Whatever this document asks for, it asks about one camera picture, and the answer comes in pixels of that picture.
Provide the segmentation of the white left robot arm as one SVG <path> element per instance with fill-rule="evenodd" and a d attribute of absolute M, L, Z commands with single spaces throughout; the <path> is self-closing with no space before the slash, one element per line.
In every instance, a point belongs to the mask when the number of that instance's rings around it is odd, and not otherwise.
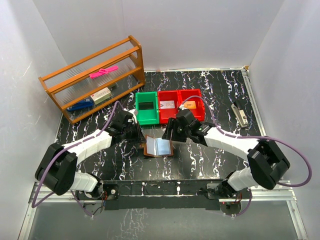
<path fill-rule="evenodd" d="M 104 130 L 97 129 L 72 143 L 51 144 L 35 172 L 35 179 L 58 196 L 80 191 L 93 200 L 99 199 L 103 195 L 103 181 L 92 173 L 78 172 L 77 166 L 97 152 L 123 141 L 145 143 L 137 115 L 136 109 L 121 110 Z"/>

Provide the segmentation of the brown leather card holder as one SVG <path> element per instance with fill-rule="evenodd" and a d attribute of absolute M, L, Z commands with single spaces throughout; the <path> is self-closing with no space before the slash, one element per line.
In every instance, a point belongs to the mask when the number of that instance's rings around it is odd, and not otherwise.
<path fill-rule="evenodd" d="M 174 155 L 174 147 L 170 140 L 161 137 L 145 136 L 145 142 L 141 143 L 143 155 L 147 157 L 169 157 Z"/>

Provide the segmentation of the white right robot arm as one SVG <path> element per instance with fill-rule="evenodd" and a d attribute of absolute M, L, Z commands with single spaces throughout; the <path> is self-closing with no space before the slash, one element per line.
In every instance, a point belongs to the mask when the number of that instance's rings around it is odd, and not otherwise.
<path fill-rule="evenodd" d="M 221 132 L 214 123 L 200 122 L 193 113 L 184 109 L 168 120 L 162 139 L 185 142 L 222 149 L 248 161 L 249 166 L 231 172 L 215 188 L 205 192 L 219 197 L 235 198 L 241 190 L 261 186 L 272 190 L 290 168 L 290 163 L 274 140 L 231 137 Z"/>

